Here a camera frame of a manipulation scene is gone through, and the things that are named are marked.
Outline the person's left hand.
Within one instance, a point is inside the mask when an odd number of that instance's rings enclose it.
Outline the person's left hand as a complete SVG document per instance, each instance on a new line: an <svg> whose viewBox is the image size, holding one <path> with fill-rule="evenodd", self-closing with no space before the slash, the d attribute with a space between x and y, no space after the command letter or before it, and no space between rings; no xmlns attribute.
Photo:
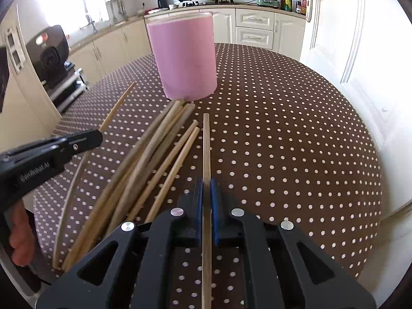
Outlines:
<svg viewBox="0 0 412 309"><path fill-rule="evenodd" d="M12 261L17 266L25 267L33 259L35 238L22 200L19 200L13 207L12 223L13 227L9 237L9 243L14 249Z"/></svg>

